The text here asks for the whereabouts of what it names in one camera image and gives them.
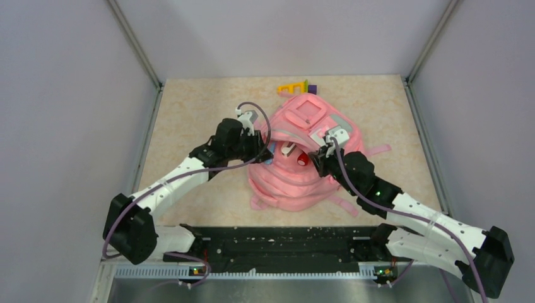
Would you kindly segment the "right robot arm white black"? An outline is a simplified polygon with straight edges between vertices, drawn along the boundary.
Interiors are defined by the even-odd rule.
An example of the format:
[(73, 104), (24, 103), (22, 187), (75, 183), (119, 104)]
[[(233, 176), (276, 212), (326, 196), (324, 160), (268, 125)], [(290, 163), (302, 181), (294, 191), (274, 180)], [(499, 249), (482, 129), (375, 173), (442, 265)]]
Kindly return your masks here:
[(483, 302), (499, 298), (514, 263), (506, 231), (473, 227), (427, 207), (376, 176), (374, 164), (359, 151), (330, 145), (309, 158), (321, 177), (332, 177), (362, 210), (388, 221), (370, 243), (374, 258), (424, 262), (461, 279)]

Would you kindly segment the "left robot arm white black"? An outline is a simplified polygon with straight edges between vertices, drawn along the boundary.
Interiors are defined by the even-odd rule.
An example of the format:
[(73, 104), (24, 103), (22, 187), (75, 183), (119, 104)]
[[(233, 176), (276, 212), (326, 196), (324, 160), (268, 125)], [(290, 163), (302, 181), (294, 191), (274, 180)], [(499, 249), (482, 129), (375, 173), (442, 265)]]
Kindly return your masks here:
[[(252, 111), (236, 119), (225, 118), (210, 139), (194, 148), (171, 172), (152, 185), (129, 196), (112, 198), (103, 228), (102, 256), (123, 256), (132, 264), (147, 260), (156, 249), (155, 219), (190, 190), (210, 181), (218, 173), (267, 160), (271, 155), (259, 130), (254, 128)], [(116, 250), (113, 256), (107, 249)]]

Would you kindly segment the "red perfect stamp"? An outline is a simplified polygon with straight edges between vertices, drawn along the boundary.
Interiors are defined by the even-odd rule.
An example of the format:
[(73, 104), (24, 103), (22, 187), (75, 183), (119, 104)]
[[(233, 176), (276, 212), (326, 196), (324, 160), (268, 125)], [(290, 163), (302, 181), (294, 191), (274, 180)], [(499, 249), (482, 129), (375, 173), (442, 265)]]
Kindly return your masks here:
[(299, 164), (299, 166), (306, 166), (308, 165), (310, 162), (310, 158), (309, 156), (306, 154), (306, 153), (301, 153), (298, 158), (297, 158), (297, 164)]

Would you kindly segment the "light blue eraser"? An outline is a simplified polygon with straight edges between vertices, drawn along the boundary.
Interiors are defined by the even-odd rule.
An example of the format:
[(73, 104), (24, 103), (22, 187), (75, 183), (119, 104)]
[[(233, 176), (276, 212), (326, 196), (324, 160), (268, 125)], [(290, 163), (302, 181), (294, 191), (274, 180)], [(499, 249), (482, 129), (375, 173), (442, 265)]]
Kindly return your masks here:
[(267, 159), (263, 162), (263, 164), (265, 165), (271, 165), (272, 162), (273, 162), (273, 158), (274, 158), (274, 151), (276, 149), (276, 145), (277, 143), (275, 141), (272, 141), (268, 144), (268, 147), (267, 147), (267, 150), (269, 152), (269, 156), (267, 157)]

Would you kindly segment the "pink student backpack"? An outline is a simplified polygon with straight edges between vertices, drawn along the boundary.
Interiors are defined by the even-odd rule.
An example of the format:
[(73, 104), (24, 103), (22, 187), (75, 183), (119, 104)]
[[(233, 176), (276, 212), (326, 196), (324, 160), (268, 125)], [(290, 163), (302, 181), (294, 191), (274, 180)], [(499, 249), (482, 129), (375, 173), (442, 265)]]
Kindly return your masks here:
[[(356, 124), (323, 98), (309, 93), (290, 97), (270, 117), (268, 124), (256, 124), (264, 135), (270, 135), (269, 143), (275, 141), (277, 145), (271, 165), (259, 163), (247, 167), (253, 191), (250, 207), (253, 210), (274, 207), (302, 211), (329, 200), (357, 216), (358, 210), (352, 203), (335, 195), (341, 186), (333, 177), (319, 177), (311, 161), (304, 167), (297, 164), (301, 153), (316, 152), (324, 146), (326, 131), (337, 126), (350, 134), (349, 142), (343, 147), (349, 152), (362, 152), (369, 157), (391, 150), (388, 144), (365, 148)], [(285, 142), (296, 144), (289, 157), (280, 152)]]

